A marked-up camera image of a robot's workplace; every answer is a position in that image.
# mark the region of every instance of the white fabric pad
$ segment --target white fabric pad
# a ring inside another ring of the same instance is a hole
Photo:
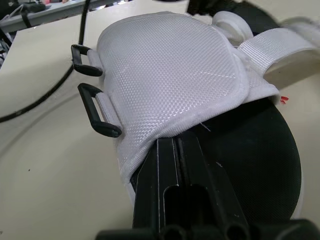
[[[106,28],[97,54],[88,57],[99,58],[90,62],[104,69],[104,93],[96,99],[104,120],[122,129],[114,142],[128,189],[156,139],[278,95],[264,72],[308,49],[314,46],[288,29],[264,32],[235,49],[218,28],[170,12],[130,17]]]

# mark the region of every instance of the white plastic part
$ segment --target white plastic part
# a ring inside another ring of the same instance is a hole
[[[247,22],[233,12],[219,11],[213,16],[212,25],[227,31],[232,37],[226,37],[236,46],[254,36]]]
[[[304,39],[320,48],[320,25],[306,17],[294,17],[280,24],[283,28],[290,29]]]

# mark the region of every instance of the black strap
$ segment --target black strap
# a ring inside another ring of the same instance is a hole
[[[32,26],[31,26],[31,23],[30,23],[27,15],[28,15],[28,12],[26,10],[21,11],[22,20],[23,20],[24,24],[26,25],[26,28],[29,29]]]

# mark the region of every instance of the white mesh fabric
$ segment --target white mesh fabric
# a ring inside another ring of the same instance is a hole
[[[189,16],[156,13],[114,23],[99,37],[104,93],[122,126],[115,140],[127,184],[154,140],[239,106],[245,68],[227,38]]]
[[[268,83],[251,66],[246,69],[246,74],[250,90],[243,102],[244,104],[271,96],[274,96],[272,99],[274,103],[279,101],[279,90],[274,85]]]

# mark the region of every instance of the white nylon strap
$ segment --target white nylon strap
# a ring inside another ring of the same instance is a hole
[[[95,50],[92,50],[90,49],[87,53],[86,53],[88,59],[89,59],[89,63],[92,67],[96,67],[100,70],[102,70],[103,72],[105,71],[104,70],[104,67],[100,61],[100,57],[98,55],[98,53],[95,51]]]
[[[267,69],[281,59],[317,47],[286,28],[275,28],[244,41],[238,50],[250,57],[250,65],[263,76]]]
[[[122,130],[123,128],[109,97],[105,93],[99,92],[95,95],[95,100],[98,103],[104,121]]]

